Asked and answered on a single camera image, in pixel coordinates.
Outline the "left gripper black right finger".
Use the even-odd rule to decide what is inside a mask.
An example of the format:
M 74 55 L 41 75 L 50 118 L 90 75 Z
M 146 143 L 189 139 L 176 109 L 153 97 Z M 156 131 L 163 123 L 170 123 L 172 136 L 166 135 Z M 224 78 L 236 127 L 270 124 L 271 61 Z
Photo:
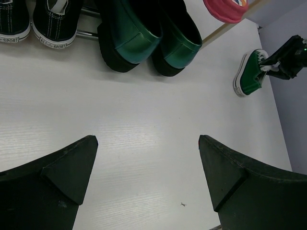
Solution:
M 224 230 L 305 230 L 307 177 L 237 152 L 208 135 L 199 151 Z

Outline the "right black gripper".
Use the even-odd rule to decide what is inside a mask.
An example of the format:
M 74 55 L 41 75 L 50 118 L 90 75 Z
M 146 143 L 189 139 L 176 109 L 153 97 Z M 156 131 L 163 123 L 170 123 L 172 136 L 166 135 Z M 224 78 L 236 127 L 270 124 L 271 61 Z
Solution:
M 294 35 L 271 56 L 260 62 L 269 76 L 290 80 L 307 66 L 307 40 Z

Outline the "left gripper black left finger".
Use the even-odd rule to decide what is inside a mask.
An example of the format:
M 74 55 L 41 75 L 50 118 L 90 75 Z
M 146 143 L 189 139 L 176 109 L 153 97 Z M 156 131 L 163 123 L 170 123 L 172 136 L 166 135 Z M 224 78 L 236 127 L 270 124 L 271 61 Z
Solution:
M 71 230 L 98 149 L 96 136 L 0 173 L 2 230 Z

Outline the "green canvas sneaker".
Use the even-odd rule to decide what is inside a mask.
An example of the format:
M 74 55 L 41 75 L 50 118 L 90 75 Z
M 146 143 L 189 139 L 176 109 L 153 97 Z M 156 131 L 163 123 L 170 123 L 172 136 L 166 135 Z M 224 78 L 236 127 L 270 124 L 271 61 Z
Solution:
M 233 88 L 237 96 L 249 96 L 262 87 L 267 71 L 261 68 L 260 63 L 268 57 L 263 49 L 251 50 L 244 54 L 233 80 Z

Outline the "pink patterned sandal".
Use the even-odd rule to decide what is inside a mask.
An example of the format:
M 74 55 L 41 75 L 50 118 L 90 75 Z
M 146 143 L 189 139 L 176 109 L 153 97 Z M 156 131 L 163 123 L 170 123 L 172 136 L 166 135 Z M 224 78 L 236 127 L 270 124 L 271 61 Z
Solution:
M 203 0 L 209 13 L 224 23 L 239 23 L 248 10 L 247 0 Z

